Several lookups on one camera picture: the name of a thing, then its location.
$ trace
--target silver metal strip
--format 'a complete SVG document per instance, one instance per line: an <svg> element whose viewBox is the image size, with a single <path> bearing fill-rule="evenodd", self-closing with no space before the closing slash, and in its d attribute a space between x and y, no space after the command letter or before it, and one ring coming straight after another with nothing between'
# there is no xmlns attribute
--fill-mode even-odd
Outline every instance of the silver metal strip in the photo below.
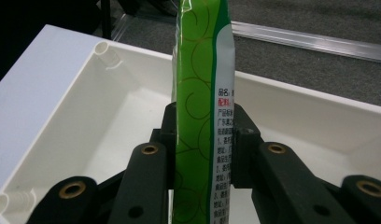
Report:
<svg viewBox="0 0 381 224"><path fill-rule="evenodd" d="M233 34L381 63L381 45L232 21Z"/></svg>

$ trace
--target gray carpet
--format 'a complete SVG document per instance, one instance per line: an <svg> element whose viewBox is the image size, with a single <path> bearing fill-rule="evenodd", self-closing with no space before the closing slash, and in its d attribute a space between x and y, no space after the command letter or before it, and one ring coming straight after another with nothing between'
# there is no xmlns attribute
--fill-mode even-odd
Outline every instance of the gray carpet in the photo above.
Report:
<svg viewBox="0 0 381 224"><path fill-rule="evenodd" d="M233 21L381 44L377 0L229 0L229 9ZM173 23L140 15L118 41L171 54L175 31ZM381 63L238 36L235 47L238 71L381 105Z"/></svg>

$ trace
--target green packaging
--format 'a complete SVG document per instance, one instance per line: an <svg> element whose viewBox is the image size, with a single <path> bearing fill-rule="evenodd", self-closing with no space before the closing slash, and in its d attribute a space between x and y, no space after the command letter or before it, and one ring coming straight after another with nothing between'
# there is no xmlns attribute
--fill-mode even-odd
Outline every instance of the green packaging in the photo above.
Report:
<svg viewBox="0 0 381 224"><path fill-rule="evenodd" d="M228 223L234 43L226 0L181 0L172 223Z"/></svg>

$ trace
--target white tray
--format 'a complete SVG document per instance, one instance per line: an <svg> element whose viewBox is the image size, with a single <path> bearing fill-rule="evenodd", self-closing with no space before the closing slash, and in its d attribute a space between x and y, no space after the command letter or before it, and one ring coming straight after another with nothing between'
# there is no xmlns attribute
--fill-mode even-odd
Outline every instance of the white tray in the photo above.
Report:
<svg viewBox="0 0 381 224"><path fill-rule="evenodd" d="M21 160L4 177L0 223L24 223L49 188L69 176L85 175L99 183L122 171L133 148L161 126L171 102L171 56L103 39L89 42L100 44L89 47L84 64L61 88L66 91L55 93L61 96L57 105L41 118L34 140L19 150ZM62 66L71 63L56 60ZM354 174L381 180L381 107L240 72L235 101L265 141L292 147L316 176L335 185ZM233 189L230 222L258 223L249 189Z"/></svg>

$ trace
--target green snack package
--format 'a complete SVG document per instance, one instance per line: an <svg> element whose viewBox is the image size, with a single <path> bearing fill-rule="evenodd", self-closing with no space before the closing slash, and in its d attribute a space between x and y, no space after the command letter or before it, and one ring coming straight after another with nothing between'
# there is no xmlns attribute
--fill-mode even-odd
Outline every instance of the green snack package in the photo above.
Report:
<svg viewBox="0 0 381 224"><path fill-rule="evenodd" d="M234 43L227 0L181 0L172 223L229 222Z"/></svg>

